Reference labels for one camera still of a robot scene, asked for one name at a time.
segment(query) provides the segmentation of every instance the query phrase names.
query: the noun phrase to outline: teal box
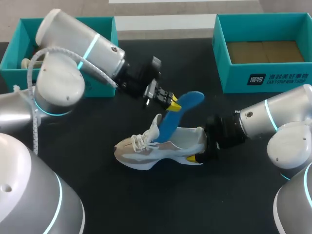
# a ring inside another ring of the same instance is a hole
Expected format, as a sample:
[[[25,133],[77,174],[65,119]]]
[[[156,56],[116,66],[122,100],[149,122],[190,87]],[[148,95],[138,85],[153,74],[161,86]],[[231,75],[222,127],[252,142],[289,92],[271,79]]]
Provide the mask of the teal box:
[[[78,20],[118,45],[118,37],[114,17],[78,17]],[[13,85],[21,89],[27,88],[27,69],[21,69],[21,61],[24,58],[31,59],[37,48],[35,37],[42,22],[42,18],[20,19],[15,33],[5,51],[0,64],[0,75],[4,78],[9,92],[13,91]],[[39,69],[33,70],[33,82],[36,82]],[[81,72],[85,80],[85,97],[113,97],[115,89],[102,84],[88,74]]]
[[[232,64],[227,42],[240,41],[295,41],[304,62]],[[217,15],[212,43],[224,93],[283,92],[312,84],[308,13]]]

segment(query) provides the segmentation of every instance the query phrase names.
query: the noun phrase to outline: metal screw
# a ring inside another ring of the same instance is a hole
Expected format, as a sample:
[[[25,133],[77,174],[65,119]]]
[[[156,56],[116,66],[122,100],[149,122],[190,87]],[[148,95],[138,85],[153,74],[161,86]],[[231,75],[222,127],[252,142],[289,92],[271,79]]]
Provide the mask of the metal screw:
[[[246,114],[246,116],[247,116],[247,117],[251,117],[251,116],[253,116],[253,113],[250,111],[250,112],[248,112],[248,113]]]

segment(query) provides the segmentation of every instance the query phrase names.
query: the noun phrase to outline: shoe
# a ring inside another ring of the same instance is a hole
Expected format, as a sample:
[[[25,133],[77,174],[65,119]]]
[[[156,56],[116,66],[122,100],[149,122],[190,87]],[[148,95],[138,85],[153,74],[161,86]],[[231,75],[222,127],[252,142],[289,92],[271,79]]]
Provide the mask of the shoe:
[[[149,170],[164,158],[171,158],[181,164],[200,165],[194,155],[206,149],[204,129],[177,128],[167,142],[153,142],[159,137],[160,122],[161,114],[158,114],[143,135],[133,135],[119,142],[114,147],[116,159],[137,170]]]

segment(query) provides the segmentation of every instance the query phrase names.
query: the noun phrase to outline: shoe sole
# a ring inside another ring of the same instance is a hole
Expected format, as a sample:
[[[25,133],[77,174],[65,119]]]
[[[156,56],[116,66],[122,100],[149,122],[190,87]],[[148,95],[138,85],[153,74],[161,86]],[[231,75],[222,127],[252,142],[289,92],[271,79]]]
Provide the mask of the shoe sole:
[[[180,164],[185,164],[185,165],[201,165],[202,163],[195,163],[195,162],[190,162],[186,159],[186,157],[180,156],[180,157],[175,157],[175,156],[171,156],[171,157],[165,157],[165,158],[169,158],[172,159]],[[156,163],[158,163],[159,161],[161,161],[164,158],[161,159],[155,159],[155,161],[149,162],[149,163],[144,163],[144,164],[134,164],[134,163],[127,163],[127,162],[123,162],[120,161],[119,159],[117,159],[117,161],[119,161],[120,163],[122,163],[123,165],[136,169],[136,170],[142,170],[142,171],[146,171],[151,169]]]

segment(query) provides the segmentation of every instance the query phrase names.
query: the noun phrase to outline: shoe tongue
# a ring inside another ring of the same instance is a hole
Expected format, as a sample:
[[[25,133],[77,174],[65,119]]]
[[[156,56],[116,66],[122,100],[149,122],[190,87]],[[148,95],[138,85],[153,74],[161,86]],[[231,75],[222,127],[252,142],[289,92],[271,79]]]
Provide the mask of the shoe tongue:
[[[159,137],[158,125],[160,124],[160,122],[161,122],[161,114],[158,114],[155,116],[150,126],[148,136],[146,137],[147,142],[152,142],[153,140]]]

